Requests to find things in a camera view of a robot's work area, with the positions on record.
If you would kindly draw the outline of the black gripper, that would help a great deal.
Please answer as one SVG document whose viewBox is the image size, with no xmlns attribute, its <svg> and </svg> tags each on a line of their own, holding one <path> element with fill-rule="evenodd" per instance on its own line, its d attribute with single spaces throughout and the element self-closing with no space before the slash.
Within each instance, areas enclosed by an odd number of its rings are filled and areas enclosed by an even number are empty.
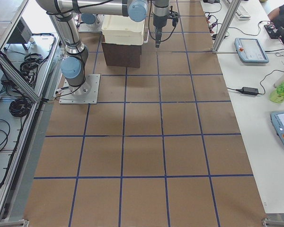
<svg viewBox="0 0 284 227">
<path fill-rule="evenodd" d="M 159 48 L 162 37 L 162 28 L 167 24 L 168 6 L 154 5 L 153 25 L 155 26 L 155 47 Z"/>
</svg>

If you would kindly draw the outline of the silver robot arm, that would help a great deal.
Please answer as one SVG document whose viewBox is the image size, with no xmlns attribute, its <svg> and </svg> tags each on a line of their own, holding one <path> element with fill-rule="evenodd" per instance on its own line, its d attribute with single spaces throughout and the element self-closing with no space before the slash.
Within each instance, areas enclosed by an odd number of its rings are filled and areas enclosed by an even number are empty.
<svg viewBox="0 0 284 227">
<path fill-rule="evenodd" d="M 73 14 L 117 15 L 141 22 L 150 11 L 146 0 L 39 0 L 37 3 L 51 17 L 64 42 L 68 56 L 61 63 L 61 71 L 69 84 L 69 95 L 74 97 L 88 94 L 91 85 L 85 73 L 88 50 L 80 39 Z"/>
</svg>

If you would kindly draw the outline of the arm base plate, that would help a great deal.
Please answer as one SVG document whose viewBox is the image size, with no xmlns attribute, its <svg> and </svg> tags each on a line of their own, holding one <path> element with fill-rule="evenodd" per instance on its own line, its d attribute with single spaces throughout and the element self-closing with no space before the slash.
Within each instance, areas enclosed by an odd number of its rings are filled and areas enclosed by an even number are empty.
<svg viewBox="0 0 284 227">
<path fill-rule="evenodd" d="M 76 87 L 69 86 L 65 79 L 64 86 L 69 88 L 62 91 L 59 103 L 61 105 L 97 104 L 99 84 L 100 74 L 87 75 L 85 83 L 78 90 Z"/>
</svg>

